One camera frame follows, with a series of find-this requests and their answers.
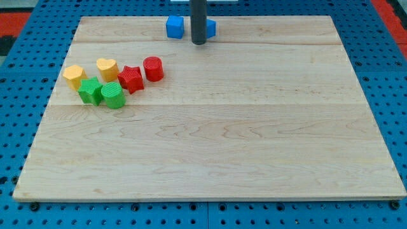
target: blue pegboard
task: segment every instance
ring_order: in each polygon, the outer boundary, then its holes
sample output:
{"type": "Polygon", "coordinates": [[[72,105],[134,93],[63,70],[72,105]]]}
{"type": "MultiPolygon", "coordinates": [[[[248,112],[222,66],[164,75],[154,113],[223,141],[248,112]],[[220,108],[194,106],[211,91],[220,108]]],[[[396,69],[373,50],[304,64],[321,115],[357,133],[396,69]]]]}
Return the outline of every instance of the blue pegboard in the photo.
{"type": "MultiPolygon", "coordinates": [[[[40,0],[0,68],[0,228],[407,228],[407,201],[36,204],[11,195],[81,16],[188,15],[169,0],[40,0]]],[[[209,15],[331,15],[407,181],[407,63],[369,1],[210,4],[209,15]]]]}

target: green block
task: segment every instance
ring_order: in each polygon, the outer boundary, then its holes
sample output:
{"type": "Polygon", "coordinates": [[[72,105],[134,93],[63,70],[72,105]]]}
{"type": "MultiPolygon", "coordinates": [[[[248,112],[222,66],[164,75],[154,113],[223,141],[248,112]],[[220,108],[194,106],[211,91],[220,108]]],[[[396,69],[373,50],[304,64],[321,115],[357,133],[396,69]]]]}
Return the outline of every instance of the green block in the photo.
{"type": "Polygon", "coordinates": [[[110,109],[119,109],[126,103],[125,94],[116,82],[106,83],[102,87],[102,96],[110,109]]]}
{"type": "Polygon", "coordinates": [[[93,77],[87,80],[81,80],[81,87],[78,89],[79,96],[82,102],[85,104],[93,104],[98,106],[103,100],[102,97],[103,84],[99,83],[97,77],[93,77]]]}

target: plastic block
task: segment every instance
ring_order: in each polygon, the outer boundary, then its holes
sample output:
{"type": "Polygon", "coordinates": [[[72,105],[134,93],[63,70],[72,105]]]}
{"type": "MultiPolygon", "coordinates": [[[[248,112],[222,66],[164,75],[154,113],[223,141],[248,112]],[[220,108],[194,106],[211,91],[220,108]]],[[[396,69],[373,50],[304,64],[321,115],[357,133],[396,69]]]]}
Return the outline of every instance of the plastic block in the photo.
{"type": "Polygon", "coordinates": [[[69,88],[75,92],[78,91],[79,87],[81,86],[81,80],[88,78],[85,70],[77,65],[67,67],[62,76],[65,78],[69,88]]]}
{"type": "Polygon", "coordinates": [[[165,24],[167,37],[182,39],[184,35],[184,18],[170,15],[165,24]]]}
{"type": "Polygon", "coordinates": [[[116,82],[106,83],[102,87],[102,96],[110,109],[119,109],[126,103],[126,98],[120,84],[116,82]]]}
{"type": "Polygon", "coordinates": [[[115,60],[100,58],[97,59],[96,65],[104,81],[111,82],[117,79],[119,68],[117,67],[117,62],[115,60]]]}
{"type": "Polygon", "coordinates": [[[147,80],[151,82],[160,81],[164,77],[163,65],[158,57],[147,57],[142,63],[146,72],[147,80]]]}
{"type": "Polygon", "coordinates": [[[78,93],[83,103],[98,106],[103,99],[101,94],[102,87],[103,84],[99,83],[97,77],[81,80],[81,87],[79,87],[78,93]]]}
{"type": "Polygon", "coordinates": [[[211,19],[206,20],[206,38],[216,36],[216,22],[211,19]]]}
{"type": "Polygon", "coordinates": [[[144,89],[140,67],[125,66],[123,71],[119,73],[118,79],[121,87],[127,89],[130,94],[144,89]]]}

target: red block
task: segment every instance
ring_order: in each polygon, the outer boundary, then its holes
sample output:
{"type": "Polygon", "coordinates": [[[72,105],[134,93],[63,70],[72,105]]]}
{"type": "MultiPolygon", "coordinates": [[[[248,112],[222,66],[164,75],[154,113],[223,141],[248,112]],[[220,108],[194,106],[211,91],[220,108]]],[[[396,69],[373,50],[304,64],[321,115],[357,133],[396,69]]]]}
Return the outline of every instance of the red block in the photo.
{"type": "Polygon", "coordinates": [[[158,57],[147,57],[142,62],[147,80],[151,82],[160,81],[164,77],[163,65],[158,57]]]}
{"type": "Polygon", "coordinates": [[[125,66],[123,71],[117,75],[117,78],[121,87],[127,89],[130,94],[144,89],[140,67],[125,66]]]}

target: yellow block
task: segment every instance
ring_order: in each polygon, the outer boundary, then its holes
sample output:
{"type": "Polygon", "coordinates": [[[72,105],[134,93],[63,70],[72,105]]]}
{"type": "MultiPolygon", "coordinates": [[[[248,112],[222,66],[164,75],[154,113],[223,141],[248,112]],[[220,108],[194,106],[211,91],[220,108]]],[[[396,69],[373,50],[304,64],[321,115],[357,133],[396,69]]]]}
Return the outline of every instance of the yellow block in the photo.
{"type": "Polygon", "coordinates": [[[99,58],[96,61],[96,65],[104,81],[111,82],[117,79],[119,69],[115,60],[99,58]]]}
{"type": "Polygon", "coordinates": [[[74,91],[78,91],[79,87],[81,87],[81,80],[88,78],[88,76],[86,76],[85,70],[77,65],[65,68],[63,77],[65,78],[69,88],[74,91]]]}

